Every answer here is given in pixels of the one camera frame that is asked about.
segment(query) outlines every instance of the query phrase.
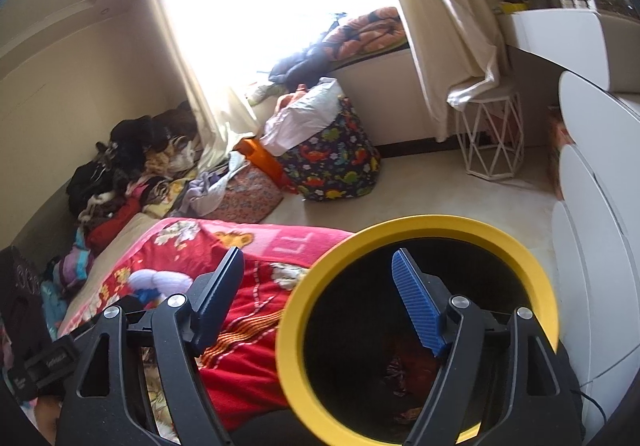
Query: dinosaur print bag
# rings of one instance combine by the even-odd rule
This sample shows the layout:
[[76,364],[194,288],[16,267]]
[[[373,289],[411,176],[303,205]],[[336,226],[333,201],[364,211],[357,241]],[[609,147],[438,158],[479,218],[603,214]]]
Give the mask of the dinosaur print bag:
[[349,99],[338,101],[338,115],[329,126],[276,157],[306,199],[360,197],[371,192],[378,180],[378,150]]

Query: bed headboard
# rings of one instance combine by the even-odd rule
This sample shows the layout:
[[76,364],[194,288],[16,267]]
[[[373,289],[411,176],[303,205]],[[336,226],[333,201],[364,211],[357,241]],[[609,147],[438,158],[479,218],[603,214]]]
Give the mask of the bed headboard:
[[76,220],[67,207],[66,183],[33,214],[20,230],[13,246],[40,273],[56,255],[64,256],[76,233]]

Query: yellow rim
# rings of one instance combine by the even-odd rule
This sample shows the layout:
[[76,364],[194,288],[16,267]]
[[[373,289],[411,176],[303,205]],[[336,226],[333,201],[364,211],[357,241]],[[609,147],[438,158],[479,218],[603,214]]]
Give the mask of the yellow rim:
[[[382,246],[420,237],[466,241],[490,251],[522,282],[531,309],[554,350],[558,346],[558,308],[545,271],[527,248],[497,228],[450,215],[419,215],[396,219],[363,230],[325,253],[291,295],[282,315],[276,342],[278,376],[291,408],[300,420],[329,446],[383,446],[357,434],[336,420],[316,397],[303,356],[303,336],[309,315],[326,286],[358,258]],[[478,434],[479,424],[463,431],[462,442]]]

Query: white dresser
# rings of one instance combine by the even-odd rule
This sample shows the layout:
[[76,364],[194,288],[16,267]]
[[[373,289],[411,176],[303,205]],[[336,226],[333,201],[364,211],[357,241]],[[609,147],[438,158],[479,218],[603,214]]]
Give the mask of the white dresser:
[[[561,340],[610,416],[640,370],[640,23],[589,10],[500,16],[505,40],[567,69],[564,201],[553,211]],[[584,402],[588,441],[603,425]]]

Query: black cable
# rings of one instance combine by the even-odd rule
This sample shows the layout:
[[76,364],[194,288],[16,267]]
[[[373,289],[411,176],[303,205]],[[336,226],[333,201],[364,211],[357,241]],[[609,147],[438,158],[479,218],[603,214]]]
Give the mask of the black cable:
[[585,394],[585,393],[584,393],[583,391],[581,391],[581,390],[570,390],[570,392],[571,392],[572,394],[577,394],[578,396],[582,396],[582,397],[584,397],[584,399],[586,399],[586,400],[588,400],[588,401],[592,402],[592,403],[593,403],[593,406],[595,406],[598,410],[600,410],[600,413],[602,414],[602,418],[604,419],[604,424],[606,424],[606,423],[607,423],[607,414],[606,414],[606,413],[604,413],[604,410],[602,409],[602,407],[600,406],[600,404],[599,404],[595,399],[593,399],[593,397],[591,397],[591,396],[587,396],[587,394]]

